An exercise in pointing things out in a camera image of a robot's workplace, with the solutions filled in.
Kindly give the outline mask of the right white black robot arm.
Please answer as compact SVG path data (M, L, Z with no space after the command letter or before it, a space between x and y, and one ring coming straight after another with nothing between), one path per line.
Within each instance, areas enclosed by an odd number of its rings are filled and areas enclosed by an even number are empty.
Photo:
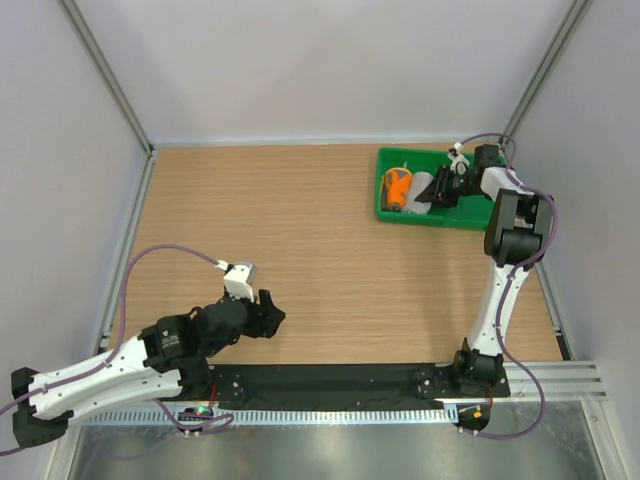
M473 160L463 155L463 147L457 142L448 150L450 164L438 169L416 199L448 208L470 196L482 195L493 202L484 237L490 266L488 286L450 372L453 389L472 396L501 383L516 300L533 265L548 249L556 221L553 200L525 185L511 166L502 163L497 145L476 147Z

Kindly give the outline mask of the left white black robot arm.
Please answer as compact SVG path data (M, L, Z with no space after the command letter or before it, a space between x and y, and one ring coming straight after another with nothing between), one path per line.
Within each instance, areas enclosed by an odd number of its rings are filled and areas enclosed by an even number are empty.
M286 314L271 294L224 295L216 303L160 318L139 335L78 364L11 375L12 430L19 448L62 437L69 426L147 400L199 400L214 383L209 359L243 337L271 338Z

